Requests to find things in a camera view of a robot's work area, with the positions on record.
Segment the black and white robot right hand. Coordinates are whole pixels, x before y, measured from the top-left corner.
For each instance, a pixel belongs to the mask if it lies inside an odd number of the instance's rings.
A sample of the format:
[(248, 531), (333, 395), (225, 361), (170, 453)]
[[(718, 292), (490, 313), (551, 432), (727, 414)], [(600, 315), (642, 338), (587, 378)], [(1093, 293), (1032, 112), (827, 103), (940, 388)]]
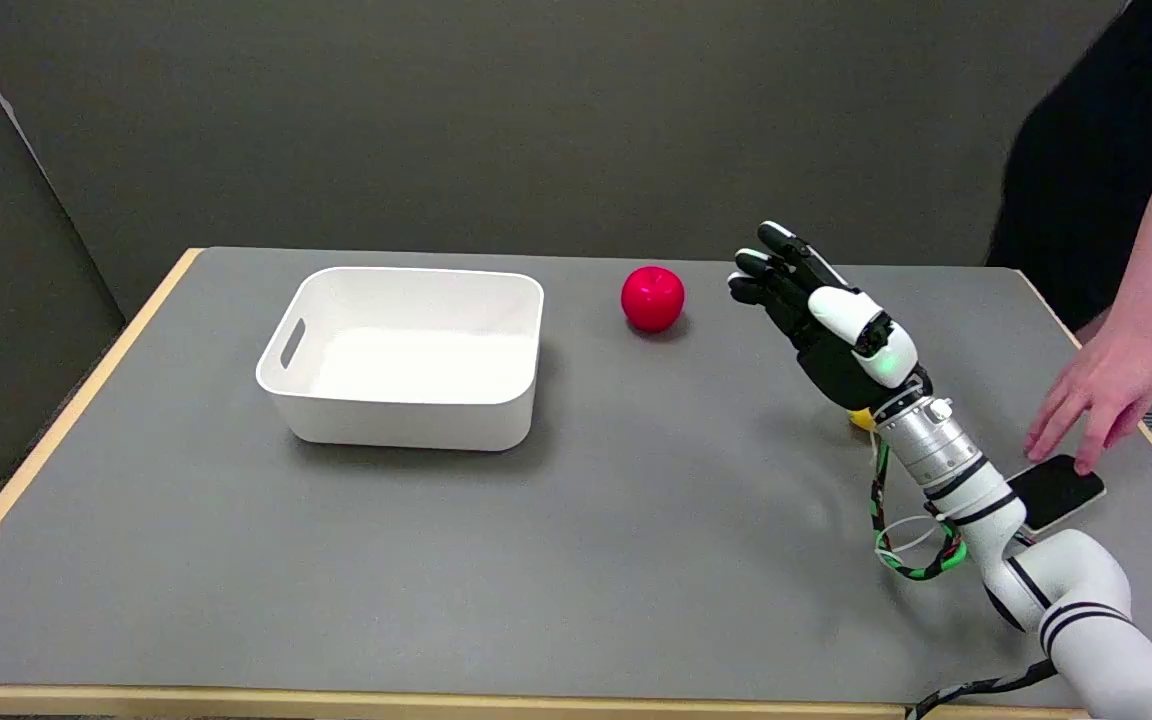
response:
[(910, 388), (931, 391), (914, 338), (884, 306), (783, 225), (759, 223), (756, 237), (760, 250), (733, 256), (728, 291), (738, 304), (760, 306), (824, 396), (874, 414)]

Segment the person's bare hand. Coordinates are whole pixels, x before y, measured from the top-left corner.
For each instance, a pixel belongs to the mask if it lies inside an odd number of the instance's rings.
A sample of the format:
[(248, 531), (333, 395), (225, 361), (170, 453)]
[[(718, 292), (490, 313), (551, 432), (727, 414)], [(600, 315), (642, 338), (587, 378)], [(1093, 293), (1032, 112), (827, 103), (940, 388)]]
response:
[(1076, 473), (1096, 469), (1152, 406), (1152, 329), (1107, 323), (1052, 382), (1026, 432), (1029, 461), (1041, 462), (1082, 420)]

